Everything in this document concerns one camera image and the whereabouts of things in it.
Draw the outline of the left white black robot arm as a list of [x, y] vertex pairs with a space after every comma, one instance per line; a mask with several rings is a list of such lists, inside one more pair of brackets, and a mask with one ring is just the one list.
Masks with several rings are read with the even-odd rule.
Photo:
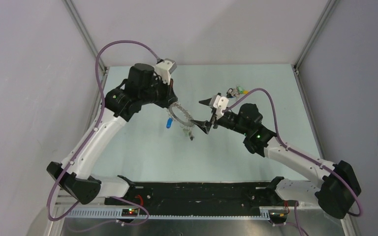
[[127, 178], [92, 176], [92, 169], [111, 139], [142, 106], [169, 108], [177, 102], [171, 78], [176, 67], [165, 59], [154, 66], [136, 63], [130, 68], [128, 77], [106, 94], [98, 118], [72, 153], [48, 165], [47, 172], [61, 189], [83, 205], [98, 197], [117, 197], [124, 205], [135, 201], [136, 192]]

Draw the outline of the large silver keyring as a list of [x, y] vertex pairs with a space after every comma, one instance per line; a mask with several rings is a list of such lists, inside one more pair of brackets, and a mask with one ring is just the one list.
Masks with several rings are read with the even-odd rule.
[[191, 140], [194, 140], [193, 128], [194, 124], [192, 123], [193, 117], [189, 111], [179, 103], [172, 103], [167, 109], [169, 117], [173, 122], [177, 122], [182, 128], [184, 134]]

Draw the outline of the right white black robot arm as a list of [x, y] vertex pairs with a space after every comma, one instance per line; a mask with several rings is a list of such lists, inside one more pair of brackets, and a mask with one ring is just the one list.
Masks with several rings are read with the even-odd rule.
[[205, 134], [219, 126], [242, 134], [248, 152], [277, 161], [310, 181], [304, 190], [297, 187], [291, 191], [280, 180], [266, 192], [270, 204], [277, 206], [284, 200], [301, 201], [318, 204], [325, 213], [337, 219], [352, 215], [350, 210], [361, 194], [361, 187], [349, 163], [343, 160], [333, 163], [301, 153], [262, 124], [263, 116], [255, 104], [243, 104], [236, 114], [227, 111], [228, 102], [220, 94], [200, 100], [200, 104], [211, 108], [212, 116], [210, 120], [193, 119], [191, 122]]

